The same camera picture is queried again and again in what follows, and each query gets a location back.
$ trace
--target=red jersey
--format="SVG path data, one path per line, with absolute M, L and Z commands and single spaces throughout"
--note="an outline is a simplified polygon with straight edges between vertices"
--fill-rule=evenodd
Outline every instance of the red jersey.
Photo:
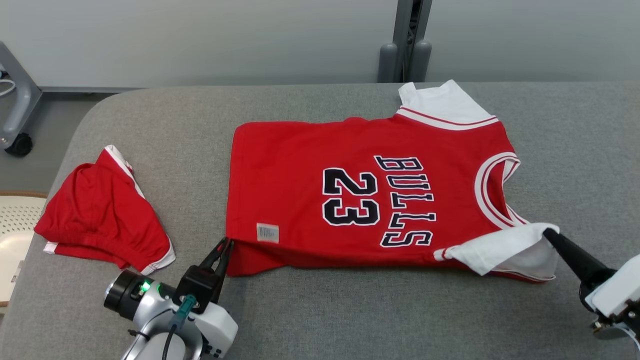
M 533 245 L 553 226 L 525 225 L 505 203 L 502 184 L 520 162 L 498 119 L 453 81 L 424 90 L 407 84 L 401 97 L 403 107 L 387 119 L 236 129 L 229 275 L 284 265 L 466 264 L 480 273 L 552 278 L 555 253 Z M 514 233 L 515 226 L 522 229 Z M 531 239 L 519 241 L 523 234 Z M 500 249 L 509 246 L 508 254 Z M 535 253 L 524 254 L 526 269 L 499 268 L 524 251 Z

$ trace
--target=clothing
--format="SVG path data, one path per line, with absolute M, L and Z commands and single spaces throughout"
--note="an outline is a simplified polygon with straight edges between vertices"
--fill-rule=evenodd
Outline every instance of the clothing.
M 175 260 L 169 237 L 115 146 L 78 166 L 34 228 L 50 254 L 132 265 L 147 275 Z
M 503 125 L 455 82 L 400 89 L 387 119 L 237 128 L 229 275 L 292 265 L 465 266 L 531 281 L 557 254 L 503 196 L 520 164 Z

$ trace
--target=black wheel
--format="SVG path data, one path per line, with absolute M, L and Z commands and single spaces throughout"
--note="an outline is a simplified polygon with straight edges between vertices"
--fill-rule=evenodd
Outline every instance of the black wheel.
M 13 141 L 13 144 L 4 151 L 6 151 L 7 154 L 21 158 L 26 154 L 29 154 L 31 149 L 33 149 L 33 141 L 31 141 L 31 137 L 27 133 L 19 133 Z

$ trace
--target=gray fabric surface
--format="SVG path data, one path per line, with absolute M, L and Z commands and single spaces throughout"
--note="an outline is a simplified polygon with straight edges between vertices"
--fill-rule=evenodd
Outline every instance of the gray fabric surface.
M 496 114 L 522 159 L 506 186 L 519 214 L 553 222 L 610 266 L 640 252 L 640 85 L 462 83 Z M 243 122 L 388 117 L 399 85 L 159 88 L 87 114 L 52 188 L 115 144 L 173 240 L 152 276 L 177 284 L 224 233 L 232 134 Z M 118 359 L 131 322 L 102 307 L 115 265 L 42 252 L 36 236 L 0 338 L 0 358 Z M 228 279 L 233 359 L 633 359 L 594 339 L 578 280 L 528 284 L 457 270 L 297 270 Z

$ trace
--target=folded red garment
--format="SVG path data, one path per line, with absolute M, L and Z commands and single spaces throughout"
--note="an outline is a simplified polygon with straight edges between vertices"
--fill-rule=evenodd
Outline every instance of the folded red garment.
M 115 146 L 78 166 L 38 221 L 50 254 L 132 265 L 150 274 L 175 260 L 171 240 Z

